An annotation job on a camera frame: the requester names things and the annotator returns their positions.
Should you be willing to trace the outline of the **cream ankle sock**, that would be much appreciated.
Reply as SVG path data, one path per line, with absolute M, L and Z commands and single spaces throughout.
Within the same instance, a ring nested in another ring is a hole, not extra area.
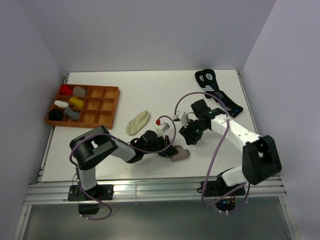
M 149 112 L 147 110 L 143 110 L 127 123 L 127 126 L 125 128 L 126 133 L 129 136 L 134 136 L 146 125 L 148 120 Z

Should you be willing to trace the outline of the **mauve sock with red stripe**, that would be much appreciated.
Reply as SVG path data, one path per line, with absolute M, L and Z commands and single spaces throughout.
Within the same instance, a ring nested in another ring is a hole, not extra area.
M 177 151 L 177 154 L 170 157 L 172 162 L 183 161 L 190 157 L 190 151 L 188 149 L 185 149 L 180 145 L 174 146 L 174 149 Z

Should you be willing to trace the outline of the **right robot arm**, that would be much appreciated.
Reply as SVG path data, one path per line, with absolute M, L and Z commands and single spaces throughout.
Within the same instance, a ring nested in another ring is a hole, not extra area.
M 242 162 L 220 173 L 216 183 L 217 191 L 229 194 L 235 185 L 250 183 L 257 185 L 282 170 L 282 164 L 274 139 L 270 135 L 261 136 L 254 133 L 226 115 L 220 108 L 210 109 L 201 99 L 191 105 L 196 116 L 188 119 L 186 112 L 176 112 L 175 121 L 182 124 L 179 133 L 187 145 L 196 145 L 206 130 L 215 131 L 231 142 L 242 154 Z

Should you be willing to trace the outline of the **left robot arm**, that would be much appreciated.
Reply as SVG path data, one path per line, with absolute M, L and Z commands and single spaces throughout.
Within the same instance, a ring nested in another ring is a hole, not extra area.
M 98 193 L 96 166 L 108 156 L 116 157 L 125 163 L 133 164 L 142 160 L 146 154 L 158 154 L 170 158 L 178 154 L 167 135 L 158 136 L 155 131 L 148 130 L 129 143 L 112 137 L 105 126 L 94 128 L 69 143 L 71 157 L 76 161 L 76 174 L 81 185 L 79 194 L 91 200 Z

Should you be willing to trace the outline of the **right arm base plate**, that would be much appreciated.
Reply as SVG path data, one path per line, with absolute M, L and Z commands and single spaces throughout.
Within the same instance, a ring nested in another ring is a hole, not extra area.
M 208 181 L 204 191 L 204 197 L 221 197 L 238 186 L 238 184 L 235 186 L 227 186 L 219 180 Z M 241 187 L 235 192 L 230 193 L 228 196 L 244 196 L 245 194 L 245 188 Z

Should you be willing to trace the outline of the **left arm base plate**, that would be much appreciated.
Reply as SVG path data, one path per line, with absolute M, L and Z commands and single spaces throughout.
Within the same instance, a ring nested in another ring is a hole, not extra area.
M 98 199 L 100 201 L 109 201 L 113 199 L 114 186 L 112 184 L 98 184 L 86 193 L 91 197 Z M 92 199 L 87 197 L 80 189 L 78 185 L 71 185 L 69 188 L 69 193 L 67 200 L 69 202 L 81 202 L 81 201 L 91 201 Z

